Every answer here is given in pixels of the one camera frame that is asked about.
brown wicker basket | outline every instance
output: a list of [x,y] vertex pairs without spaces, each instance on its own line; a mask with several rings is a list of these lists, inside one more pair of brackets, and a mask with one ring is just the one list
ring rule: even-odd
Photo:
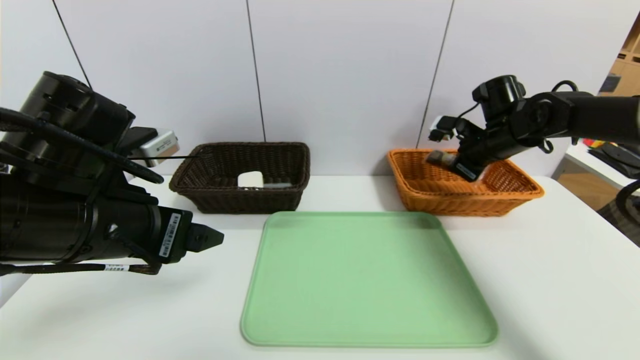
[[[203,213],[271,214],[293,211],[309,182],[310,154],[304,143],[207,143],[199,145],[173,175],[169,189]],[[238,188],[243,172],[260,171],[265,183],[288,188]]]
[[540,185],[509,160],[491,164],[478,181],[469,183],[448,170],[425,163],[431,151],[397,149],[388,154],[398,193],[407,210],[499,217],[545,194]]

orange wicker basket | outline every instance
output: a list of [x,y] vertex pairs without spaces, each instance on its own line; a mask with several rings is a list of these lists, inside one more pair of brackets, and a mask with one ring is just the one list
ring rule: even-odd
[[[409,211],[436,215],[499,217],[545,192],[509,160],[491,164],[474,183],[425,163],[431,149],[396,149],[388,160]],[[446,150],[455,154],[455,150]]]

panel seam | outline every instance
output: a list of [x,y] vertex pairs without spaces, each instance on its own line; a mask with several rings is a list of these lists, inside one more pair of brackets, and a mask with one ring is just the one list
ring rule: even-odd
[[438,76],[440,59],[442,58],[442,51],[444,51],[444,44],[445,44],[445,41],[447,40],[447,32],[449,30],[449,23],[451,22],[451,14],[453,14],[453,6],[455,3],[456,3],[456,0],[451,0],[449,17],[447,18],[447,25],[445,26],[444,34],[442,35],[442,45],[440,46],[440,52],[438,53],[438,61],[436,61],[436,69],[433,71],[433,80],[431,81],[431,87],[429,88],[429,97],[427,97],[427,105],[424,107],[424,114],[422,115],[422,123],[420,124],[420,131],[418,132],[418,141],[415,143],[416,149],[420,145],[420,139],[422,138],[422,130],[424,129],[424,122],[427,119],[427,110],[429,109],[429,103],[431,102],[431,96],[433,95],[433,87],[435,86],[436,77]]
[[260,121],[262,122],[262,138],[266,142],[267,141],[267,133],[264,129],[264,115],[262,113],[262,97],[260,96],[260,80],[258,79],[258,63],[255,59],[255,46],[253,44],[253,28],[251,25],[251,11],[249,11],[249,0],[245,0],[246,2],[246,16],[249,20],[249,36],[251,38],[251,52],[253,53],[253,68],[255,70],[255,85],[258,88],[258,105],[260,106]]
[[60,24],[62,25],[62,28],[65,30],[67,40],[69,41],[69,45],[71,45],[71,50],[74,51],[74,55],[76,56],[76,61],[78,62],[78,65],[80,65],[80,70],[84,75],[84,80],[86,80],[87,86],[89,86],[89,88],[93,90],[91,86],[91,82],[89,81],[89,77],[86,75],[86,72],[84,71],[84,66],[82,66],[82,63],[80,62],[80,57],[78,56],[76,47],[74,46],[74,43],[71,41],[71,37],[69,36],[69,32],[67,31],[65,22],[62,20],[62,15],[60,15],[60,11],[58,10],[58,5],[56,4],[56,0],[51,0],[51,2],[53,3],[53,7],[56,9],[56,13],[58,14],[58,18],[60,19]]

floor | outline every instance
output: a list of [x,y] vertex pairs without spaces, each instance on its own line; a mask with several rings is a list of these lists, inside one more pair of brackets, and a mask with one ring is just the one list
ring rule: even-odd
[[558,183],[587,204],[591,209],[598,211],[607,203],[615,199],[618,190],[600,179],[598,176],[585,172],[582,168],[574,165],[578,169],[574,172],[565,172]]

tray rim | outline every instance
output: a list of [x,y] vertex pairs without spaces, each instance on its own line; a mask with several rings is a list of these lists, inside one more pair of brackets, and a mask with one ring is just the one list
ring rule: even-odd
[[[443,236],[443,238],[445,239],[445,242],[447,244],[447,247],[449,247],[449,250],[451,251],[451,255],[455,258],[455,260],[458,262],[458,264],[460,265],[460,270],[467,276],[467,279],[470,281],[470,286],[472,288],[472,291],[474,293],[476,293],[476,297],[481,301],[481,306],[483,308],[483,311],[488,313],[490,315],[490,320],[491,320],[491,327],[492,327],[492,333],[490,334],[490,339],[488,341],[485,341],[483,343],[469,343],[469,344],[450,344],[450,343],[441,343],[441,344],[423,344],[423,343],[378,343],[378,344],[365,344],[365,343],[357,343],[357,344],[352,344],[352,343],[345,343],[345,344],[336,344],[336,343],[322,343],[322,342],[313,342],[313,343],[307,343],[307,342],[281,342],[281,343],[273,343],[273,342],[269,342],[269,341],[259,341],[259,340],[255,340],[252,339],[252,337],[248,334],[247,330],[246,330],[246,313],[247,313],[247,309],[250,305],[250,301],[251,301],[251,297],[253,295],[253,282],[256,278],[256,274],[259,268],[259,264],[260,261],[262,259],[261,255],[262,255],[262,251],[264,249],[264,239],[267,236],[268,233],[268,225],[270,222],[275,221],[274,219],[277,219],[279,217],[282,216],[289,216],[289,215],[295,215],[295,216],[323,216],[323,215],[336,215],[336,214],[341,214],[342,216],[363,216],[366,215],[368,217],[376,217],[376,216],[390,216],[390,215],[401,215],[401,216],[416,216],[416,217],[424,217],[424,218],[428,218],[428,220],[435,224],[438,227],[438,231],[440,232],[441,236]],[[438,219],[436,216],[429,214],[429,213],[423,213],[420,211],[279,211],[276,213],[271,214],[267,220],[264,222],[264,226],[262,228],[262,236],[260,237],[260,245],[258,246],[258,251],[256,252],[255,255],[255,261],[253,264],[253,270],[252,270],[252,274],[251,274],[251,279],[249,282],[249,287],[247,289],[247,293],[246,296],[244,298],[244,305],[243,305],[243,311],[242,311],[242,315],[240,317],[240,333],[242,334],[243,338],[251,345],[255,345],[255,346],[261,346],[261,347],[323,347],[323,348],[425,348],[425,349],[429,349],[429,348],[485,348],[485,347],[489,347],[491,345],[493,345],[499,337],[499,333],[500,333],[500,327],[498,325],[497,320],[495,319],[495,316],[493,315],[493,311],[491,310],[491,307],[489,306],[489,304],[487,304],[486,299],[484,298],[484,295],[482,294],[482,292],[480,291],[480,288],[478,288],[477,284],[476,284],[476,280],[473,278],[473,275],[471,274],[471,272],[469,272],[467,265],[465,264],[464,260],[462,259],[462,257],[460,256],[460,253],[458,252],[458,250],[456,249],[455,245],[453,244],[453,241],[451,241],[451,238],[449,237],[449,235],[447,234],[447,232],[444,230],[444,226],[442,225],[440,219]]]

